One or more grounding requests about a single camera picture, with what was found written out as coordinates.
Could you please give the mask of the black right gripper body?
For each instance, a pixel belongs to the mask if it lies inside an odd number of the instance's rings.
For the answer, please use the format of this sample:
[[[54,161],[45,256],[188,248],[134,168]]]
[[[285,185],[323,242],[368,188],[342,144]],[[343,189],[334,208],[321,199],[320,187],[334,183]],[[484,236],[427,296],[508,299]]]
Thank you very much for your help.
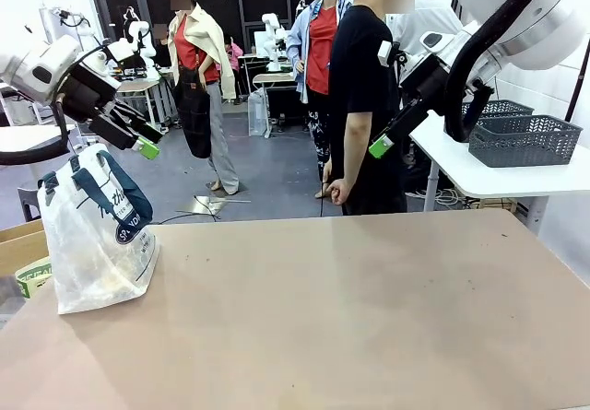
[[[443,104],[443,93],[448,79],[446,63],[435,54],[427,54],[401,78],[404,104],[416,100],[426,110],[438,111]]]

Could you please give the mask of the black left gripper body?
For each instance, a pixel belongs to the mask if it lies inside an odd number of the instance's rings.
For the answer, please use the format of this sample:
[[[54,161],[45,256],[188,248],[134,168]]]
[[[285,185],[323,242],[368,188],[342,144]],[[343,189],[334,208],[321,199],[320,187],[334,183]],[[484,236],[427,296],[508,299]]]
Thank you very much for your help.
[[[62,109],[66,116],[85,122],[95,118],[102,108],[115,100],[119,82],[97,73],[84,64],[76,65],[59,87],[63,94]]]

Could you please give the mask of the person right hand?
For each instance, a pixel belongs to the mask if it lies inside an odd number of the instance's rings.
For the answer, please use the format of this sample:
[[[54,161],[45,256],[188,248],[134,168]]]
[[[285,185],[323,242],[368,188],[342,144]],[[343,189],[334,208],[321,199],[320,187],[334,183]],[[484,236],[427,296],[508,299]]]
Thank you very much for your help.
[[[343,205],[349,197],[352,184],[347,179],[337,179],[329,184],[327,192],[334,205]]]

